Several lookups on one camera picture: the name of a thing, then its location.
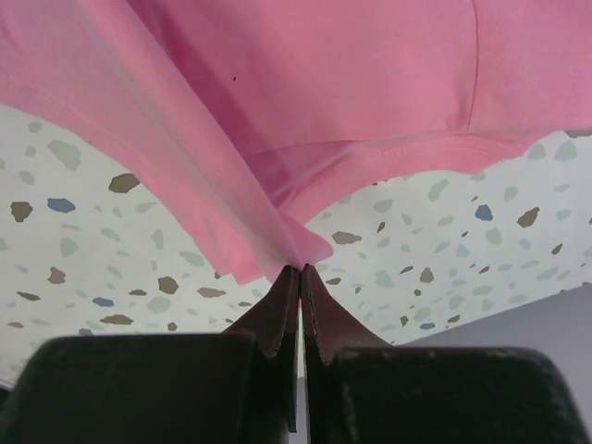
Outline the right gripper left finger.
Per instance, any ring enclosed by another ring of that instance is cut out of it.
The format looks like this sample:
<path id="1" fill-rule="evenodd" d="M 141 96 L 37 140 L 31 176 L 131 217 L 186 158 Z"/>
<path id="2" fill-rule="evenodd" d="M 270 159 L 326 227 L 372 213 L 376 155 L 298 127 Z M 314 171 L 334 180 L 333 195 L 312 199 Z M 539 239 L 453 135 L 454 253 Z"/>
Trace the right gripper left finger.
<path id="1" fill-rule="evenodd" d="M 296 429 L 300 273 L 219 334 L 51 339 L 1 410 L 5 443 L 285 443 Z"/>

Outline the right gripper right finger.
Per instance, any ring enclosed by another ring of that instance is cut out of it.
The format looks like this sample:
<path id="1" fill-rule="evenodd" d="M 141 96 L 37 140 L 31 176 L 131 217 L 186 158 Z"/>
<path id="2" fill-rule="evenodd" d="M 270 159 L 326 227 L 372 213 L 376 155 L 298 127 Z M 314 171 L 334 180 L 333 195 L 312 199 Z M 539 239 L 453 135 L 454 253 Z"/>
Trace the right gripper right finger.
<path id="1" fill-rule="evenodd" d="M 587 443 L 565 379 L 524 348 L 394 347 L 301 274 L 312 443 Z"/>

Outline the pink t-shirt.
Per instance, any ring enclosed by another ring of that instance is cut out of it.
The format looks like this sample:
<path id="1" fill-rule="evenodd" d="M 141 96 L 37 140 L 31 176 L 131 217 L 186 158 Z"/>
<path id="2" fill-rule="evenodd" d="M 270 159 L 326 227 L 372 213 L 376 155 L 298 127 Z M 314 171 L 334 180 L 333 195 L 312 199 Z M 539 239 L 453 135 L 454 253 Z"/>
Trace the pink t-shirt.
<path id="1" fill-rule="evenodd" d="M 240 283 L 373 182 L 591 126 L 587 1 L 5 1 L 1 100 L 132 171 Z"/>

